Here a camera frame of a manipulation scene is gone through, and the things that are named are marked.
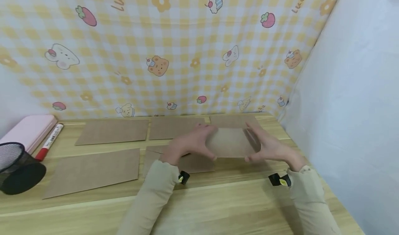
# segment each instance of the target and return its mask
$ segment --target checkered fabric backdrop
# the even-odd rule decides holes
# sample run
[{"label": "checkered fabric backdrop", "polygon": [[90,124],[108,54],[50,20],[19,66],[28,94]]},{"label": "checkered fabric backdrop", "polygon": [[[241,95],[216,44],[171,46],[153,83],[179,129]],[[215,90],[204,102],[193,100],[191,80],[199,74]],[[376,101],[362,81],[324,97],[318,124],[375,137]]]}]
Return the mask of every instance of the checkered fabric backdrop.
[{"label": "checkered fabric backdrop", "polygon": [[277,117],[335,2],[0,0],[0,66],[62,119]]}]

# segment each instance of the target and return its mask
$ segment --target beige sleeve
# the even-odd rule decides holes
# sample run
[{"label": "beige sleeve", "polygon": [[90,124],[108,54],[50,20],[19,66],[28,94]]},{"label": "beige sleeve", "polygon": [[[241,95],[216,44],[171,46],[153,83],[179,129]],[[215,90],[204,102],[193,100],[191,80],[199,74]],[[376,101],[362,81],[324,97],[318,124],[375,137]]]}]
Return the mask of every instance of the beige sleeve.
[{"label": "beige sleeve", "polygon": [[304,166],[299,172],[288,169],[287,173],[291,179],[291,199],[298,210],[304,235],[340,235],[316,171]]},{"label": "beige sleeve", "polygon": [[134,203],[127,211],[117,235],[149,235],[163,206],[179,182],[179,169],[155,161],[150,167]]}]

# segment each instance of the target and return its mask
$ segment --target wooden desk surface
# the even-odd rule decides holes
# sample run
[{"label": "wooden desk surface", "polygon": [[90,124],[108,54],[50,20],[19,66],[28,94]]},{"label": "wooden desk surface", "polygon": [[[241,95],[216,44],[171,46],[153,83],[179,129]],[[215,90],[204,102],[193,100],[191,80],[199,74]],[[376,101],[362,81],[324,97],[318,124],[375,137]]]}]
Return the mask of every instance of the wooden desk surface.
[{"label": "wooden desk surface", "polygon": [[[296,148],[274,117],[254,115],[265,130]],[[210,122],[208,115],[202,117]],[[44,161],[47,167],[44,179],[19,195],[0,192],[0,234],[115,234],[142,185],[141,175],[139,180],[42,200],[57,162],[67,156],[140,148],[141,172],[145,147],[169,141],[74,146],[85,120],[62,123],[65,127]],[[215,172],[192,174],[186,186],[176,186],[152,234],[302,234],[288,188],[273,187],[267,178],[275,172],[284,175],[286,169],[283,162],[253,166],[243,159],[217,159]],[[342,233],[364,234],[324,181],[323,187]]]}]

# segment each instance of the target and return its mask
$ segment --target white wall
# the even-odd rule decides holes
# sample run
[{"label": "white wall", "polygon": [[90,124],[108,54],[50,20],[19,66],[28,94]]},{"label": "white wall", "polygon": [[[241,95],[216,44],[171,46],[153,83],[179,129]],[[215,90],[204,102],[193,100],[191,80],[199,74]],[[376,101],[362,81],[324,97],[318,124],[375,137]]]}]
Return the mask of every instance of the white wall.
[{"label": "white wall", "polygon": [[48,114],[8,68],[0,64],[0,138],[27,115]]},{"label": "white wall", "polygon": [[399,231],[399,0],[339,0],[280,119],[360,227]]}]

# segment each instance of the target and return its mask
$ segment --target pink box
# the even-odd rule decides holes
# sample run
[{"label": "pink box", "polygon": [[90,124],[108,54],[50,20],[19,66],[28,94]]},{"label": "pink box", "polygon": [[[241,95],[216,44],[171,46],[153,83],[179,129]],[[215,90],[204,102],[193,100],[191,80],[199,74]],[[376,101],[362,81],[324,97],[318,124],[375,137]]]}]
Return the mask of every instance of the pink box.
[{"label": "pink box", "polygon": [[26,152],[32,154],[56,124],[53,115],[27,116],[1,138],[0,143],[22,143]]}]

